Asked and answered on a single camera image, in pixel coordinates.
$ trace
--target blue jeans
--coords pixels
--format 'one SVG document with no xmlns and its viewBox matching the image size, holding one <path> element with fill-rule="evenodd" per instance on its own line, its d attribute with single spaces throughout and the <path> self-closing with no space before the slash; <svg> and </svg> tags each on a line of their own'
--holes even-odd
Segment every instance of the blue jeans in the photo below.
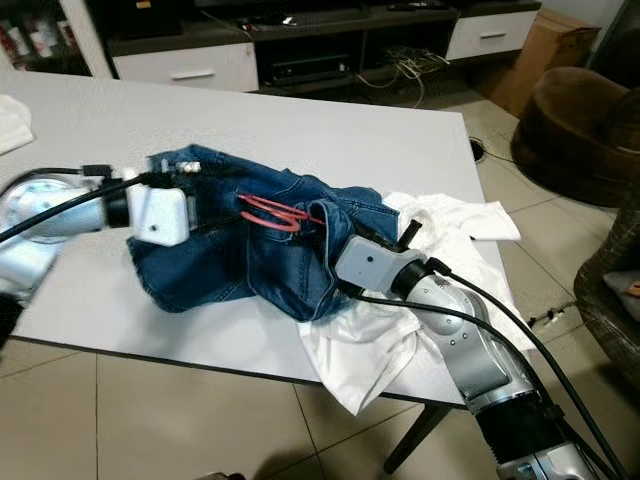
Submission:
<svg viewBox="0 0 640 480">
<path fill-rule="evenodd" d="M 397 215 L 370 188 L 331 188 L 310 175 L 281 172 L 199 145 L 158 153 L 163 162 L 199 161 L 215 174 L 189 177 L 182 188 L 196 199 L 203 227 L 174 247 L 134 238 L 127 241 L 138 277 L 163 310 L 182 312 L 210 302 L 260 295 L 299 321 L 335 312 L 346 301 L 333 271 L 354 220 L 389 241 L 397 238 Z M 320 218 L 325 226 L 301 221 L 299 232 L 282 232 L 247 222 L 250 207 L 238 195 L 253 194 Z"/>
</svg>

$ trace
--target robotic arm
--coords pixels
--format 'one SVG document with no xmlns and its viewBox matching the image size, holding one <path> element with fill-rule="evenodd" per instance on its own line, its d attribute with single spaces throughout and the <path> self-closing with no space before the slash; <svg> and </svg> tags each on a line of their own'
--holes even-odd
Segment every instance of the robotic arm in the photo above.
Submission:
<svg viewBox="0 0 640 480">
<path fill-rule="evenodd" d="M 84 168 L 87 177 L 102 177 L 103 188 L 128 186 L 126 190 L 114 187 L 107 196 L 67 209 L 10 238 L 3 235 L 7 237 L 11 228 L 89 195 L 98 182 L 87 186 L 56 175 L 33 176 L 5 190 L 0 197 L 0 347 L 57 255 L 75 235 L 130 226 L 136 238 L 164 246 L 188 238 L 190 229 L 197 226 L 195 202 L 188 191 L 173 188 L 171 179 L 198 174 L 200 167 L 188 162 L 171 168 L 159 174 L 160 178 L 158 174 L 149 177 L 146 185 L 135 182 L 140 177 L 132 171 L 125 171 L 124 180 L 116 180 L 109 167 Z M 353 236 L 335 265 L 338 277 L 348 288 L 445 307 L 488 323 L 480 297 L 436 275 L 424 254 L 406 248 L 408 236 L 403 235 L 400 248 Z M 414 313 L 442 353 L 476 418 L 498 462 L 499 478 L 597 478 L 581 451 L 563 434 L 521 359 L 485 330 L 461 318 L 421 310 Z"/>
</svg>

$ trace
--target drawer handle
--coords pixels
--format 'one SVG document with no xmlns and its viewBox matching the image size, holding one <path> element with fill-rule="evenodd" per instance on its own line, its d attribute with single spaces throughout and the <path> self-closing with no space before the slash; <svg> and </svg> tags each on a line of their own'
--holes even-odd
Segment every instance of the drawer handle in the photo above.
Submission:
<svg viewBox="0 0 640 480">
<path fill-rule="evenodd" d="M 171 80 L 188 80 L 190 78 L 213 77 L 213 70 L 198 70 L 195 72 L 172 73 Z"/>
<path fill-rule="evenodd" d="M 507 36 L 507 32 L 491 32 L 491 33 L 480 34 L 480 38 L 483 40 L 485 38 L 500 38 L 500 37 L 506 37 L 506 36 Z"/>
</svg>

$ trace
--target white cloth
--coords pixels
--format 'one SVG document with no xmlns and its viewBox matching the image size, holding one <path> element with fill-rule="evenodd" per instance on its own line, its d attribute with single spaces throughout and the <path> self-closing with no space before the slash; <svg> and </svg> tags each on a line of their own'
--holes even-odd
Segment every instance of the white cloth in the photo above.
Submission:
<svg viewBox="0 0 640 480">
<path fill-rule="evenodd" d="M 0 155 L 31 141 L 29 109 L 9 95 L 0 95 Z"/>
<path fill-rule="evenodd" d="M 520 239 L 517 227 L 499 203 L 470 204 L 447 195 L 415 198 L 402 193 L 389 195 L 384 203 L 400 212 L 400 232 L 411 219 L 422 223 L 411 248 L 439 258 L 517 313 L 502 274 L 480 256 L 469 238 Z M 496 307 L 487 305 L 487 309 L 491 324 L 516 347 L 533 347 Z M 302 323 L 298 328 L 318 376 L 353 415 L 382 393 L 419 350 L 424 351 L 420 353 L 425 353 L 421 356 L 428 365 L 443 363 L 435 344 L 419 335 L 417 317 L 403 308 L 353 302 L 331 317 Z"/>
</svg>

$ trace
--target white table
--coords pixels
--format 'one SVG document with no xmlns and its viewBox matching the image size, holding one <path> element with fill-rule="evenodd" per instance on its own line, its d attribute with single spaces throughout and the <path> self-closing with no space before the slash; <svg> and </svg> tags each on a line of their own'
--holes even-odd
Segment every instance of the white table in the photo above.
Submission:
<svg viewBox="0 0 640 480">
<path fill-rule="evenodd" d="M 145 156 L 188 143 L 330 185 L 484 201 L 459 113 L 260 96 L 117 80 L 0 72 L 0 93 L 32 113 L 36 140 L 0 157 L 0 178 L 43 166 L 107 163 L 146 170 Z M 319 382 L 294 321 L 264 300 L 168 314 L 135 276 L 126 229 L 78 238 L 61 255 L 16 336 L 198 368 Z M 478 244 L 502 268 L 495 242 Z M 386 396 L 446 407 L 462 400 L 445 367 L 420 357 Z"/>
</svg>

